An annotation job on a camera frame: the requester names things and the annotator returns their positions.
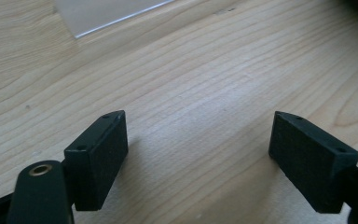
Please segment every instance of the wooden table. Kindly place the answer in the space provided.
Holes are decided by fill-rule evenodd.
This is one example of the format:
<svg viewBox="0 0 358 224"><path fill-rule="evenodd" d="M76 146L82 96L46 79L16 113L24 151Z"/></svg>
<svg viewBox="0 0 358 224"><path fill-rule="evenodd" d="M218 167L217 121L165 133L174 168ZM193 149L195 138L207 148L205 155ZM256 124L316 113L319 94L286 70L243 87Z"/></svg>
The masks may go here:
<svg viewBox="0 0 358 224"><path fill-rule="evenodd" d="M348 207L314 212L267 152L276 110L358 150L358 13L179 2L75 40L51 1L0 0L0 197L124 109L128 158L103 209L76 223L345 223Z"/></svg>

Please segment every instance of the gray panel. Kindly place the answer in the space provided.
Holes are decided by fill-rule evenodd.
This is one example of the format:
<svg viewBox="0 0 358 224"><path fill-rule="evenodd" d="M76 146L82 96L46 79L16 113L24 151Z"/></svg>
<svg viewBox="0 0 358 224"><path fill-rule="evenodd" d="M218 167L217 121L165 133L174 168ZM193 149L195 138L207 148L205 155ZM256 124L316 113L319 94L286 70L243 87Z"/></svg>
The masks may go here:
<svg viewBox="0 0 358 224"><path fill-rule="evenodd" d="M174 0L55 0L71 33L79 38Z"/></svg>

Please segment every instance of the black object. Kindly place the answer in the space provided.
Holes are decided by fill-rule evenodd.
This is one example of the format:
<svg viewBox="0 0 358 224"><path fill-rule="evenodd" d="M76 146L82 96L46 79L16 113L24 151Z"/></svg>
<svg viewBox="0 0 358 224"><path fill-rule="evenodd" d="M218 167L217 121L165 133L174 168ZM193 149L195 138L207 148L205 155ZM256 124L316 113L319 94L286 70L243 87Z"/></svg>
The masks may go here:
<svg viewBox="0 0 358 224"><path fill-rule="evenodd" d="M20 172L14 193L0 199L0 223L74 223L73 203L79 211L101 209L127 153L125 112L101 116L64 151L63 162Z"/></svg>
<svg viewBox="0 0 358 224"><path fill-rule="evenodd" d="M296 115L276 112L269 155L319 213L351 207L358 224L358 151Z"/></svg>

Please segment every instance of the screw hole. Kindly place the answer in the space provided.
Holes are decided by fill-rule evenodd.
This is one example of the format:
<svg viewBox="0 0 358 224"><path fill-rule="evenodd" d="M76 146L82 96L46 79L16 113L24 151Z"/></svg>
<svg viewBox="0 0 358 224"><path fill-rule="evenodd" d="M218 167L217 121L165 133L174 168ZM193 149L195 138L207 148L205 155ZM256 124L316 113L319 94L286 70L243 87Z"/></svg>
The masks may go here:
<svg viewBox="0 0 358 224"><path fill-rule="evenodd" d="M342 153L347 152L347 150L345 150L345 148L342 147L338 147L337 150Z"/></svg>
<svg viewBox="0 0 358 224"><path fill-rule="evenodd" d="M76 149L77 150L83 150L83 149L86 149L86 145L81 145L81 146L78 146Z"/></svg>
<svg viewBox="0 0 358 224"><path fill-rule="evenodd" d="M50 171L52 169L52 166L49 164L43 164L43 165L39 165L34 167L30 172L29 175L31 176L38 176L38 175L44 175L46 174L48 171Z"/></svg>

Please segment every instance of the wooden surface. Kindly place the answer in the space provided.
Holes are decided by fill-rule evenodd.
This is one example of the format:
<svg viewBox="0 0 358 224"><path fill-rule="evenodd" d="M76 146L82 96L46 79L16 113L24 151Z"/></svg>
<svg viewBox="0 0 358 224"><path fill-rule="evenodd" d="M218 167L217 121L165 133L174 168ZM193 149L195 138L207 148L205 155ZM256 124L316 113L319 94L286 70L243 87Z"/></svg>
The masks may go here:
<svg viewBox="0 0 358 224"><path fill-rule="evenodd" d="M315 213L267 151L275 110L358 149L358 14L246 0L184 26L200 4L74 40L51 2L1 0L0 197L124 109L128 158L103 209L76 223L344 223L348 207Z"/></svg>

